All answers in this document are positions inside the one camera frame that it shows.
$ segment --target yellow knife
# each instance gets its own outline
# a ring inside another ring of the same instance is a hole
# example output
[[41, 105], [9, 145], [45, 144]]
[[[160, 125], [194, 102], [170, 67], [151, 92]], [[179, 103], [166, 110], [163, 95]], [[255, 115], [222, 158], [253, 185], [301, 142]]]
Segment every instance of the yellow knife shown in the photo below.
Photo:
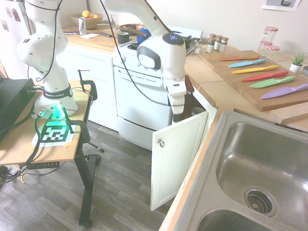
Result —
[[233, 71], [232, 73], [233, 74], [242, 74], [242, 73], [250, 73], [250, 72], [256, 72], [256, 71], [271, 71], [271, 70], [276, 70], [278, 67], [279, 67], [279, 65], [273, 65], [273, 66], [267, 66], [267, 67], [255, 67], [255, 68]]

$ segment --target spice jar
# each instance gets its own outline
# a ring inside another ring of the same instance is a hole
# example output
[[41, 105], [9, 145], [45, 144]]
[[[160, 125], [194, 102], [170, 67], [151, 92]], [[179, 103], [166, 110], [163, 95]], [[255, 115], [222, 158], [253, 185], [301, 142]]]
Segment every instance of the spice jar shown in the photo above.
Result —
[[267, 46], [266, 47], [266, 57], [273, 61], [279, 50], [280, 50], [280, 47], [277, 47], [274, 45]]
[[202, 40], [198, 39], [196, 41], [196, 44], [195, 44], [195, 47], [194, 47], [194, 53], [195, 54], [199, 54], [200, 53], [201, 46], [202, 46]]
[[273, 27], [273, 26], [267, 26], [264, 29], [262, 41], [273, 42], [274, 37], [275, 37], [277, 31], [278, 31], [278, 28]]
[[265, 56], [265, 53], [266, 53], [266, 47], [267, 46], [270, 46], [270, 45], [273, 45], [272, 42], [269, 42], [269, 41], [261, 41], [260, 44], [259, 44], [259, 48], [258, 48], [258, 53], [260, 55], [263, 55]]
[[215, 45], [214, 45], [214, 51], [219, 51], [221, 39], [222, 39], [221, 35], [217, 35], [216, 36]]
[[227, 37], [222, 37], [221, 38], [219, 52], [225, 52], [227, 44], [228, 44], [228, 40], [229, 40], [229, 38], [227, 38]]
[[215, 45], [215, 38], [209, 38], [206, 53], [212, 53]]

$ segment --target blue knife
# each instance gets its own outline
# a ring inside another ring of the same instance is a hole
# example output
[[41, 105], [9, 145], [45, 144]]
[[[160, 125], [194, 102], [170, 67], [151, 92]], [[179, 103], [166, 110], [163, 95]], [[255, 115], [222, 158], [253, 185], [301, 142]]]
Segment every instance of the blue knife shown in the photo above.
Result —
[[255, 61], [245, 61], [245, 62], [239, 62], [235, 64], [231, 64], [228, 67], [241, 67], [241, 66], [250, 66], [250, 65], [256, 65], [256, 64], [262, 64], [266, 61], [266, 59], [258, 59]]

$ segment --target potted plant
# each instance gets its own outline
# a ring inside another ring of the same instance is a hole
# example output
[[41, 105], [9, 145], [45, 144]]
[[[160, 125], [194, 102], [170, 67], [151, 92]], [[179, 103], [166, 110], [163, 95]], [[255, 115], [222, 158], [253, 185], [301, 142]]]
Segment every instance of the potted plant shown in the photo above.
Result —
[[297, 73], [299, 69], [303, 66], [303, 64], [305, 63], [305, 59], [307, 57], [308, 55], [306, 55], [305, 52], [303, 53], [300, 52], [298, 55], [296, 55], [295, 58], [292, 60], [290, 71]]

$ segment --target sink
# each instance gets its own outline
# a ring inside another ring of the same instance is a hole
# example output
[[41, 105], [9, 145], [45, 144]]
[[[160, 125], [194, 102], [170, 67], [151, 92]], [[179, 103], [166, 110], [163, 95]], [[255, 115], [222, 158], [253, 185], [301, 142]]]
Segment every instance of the sink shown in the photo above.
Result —
[[308, 143], [252, 124], [233, 124], [216, 177], [234, 201], [307, 230]]
[[308, 135], [223, 112], [175, 230], [307, 231]]
[[270, 231], [266, 227], [229, 210], [216, 210], [200, 222], [198, 231]]

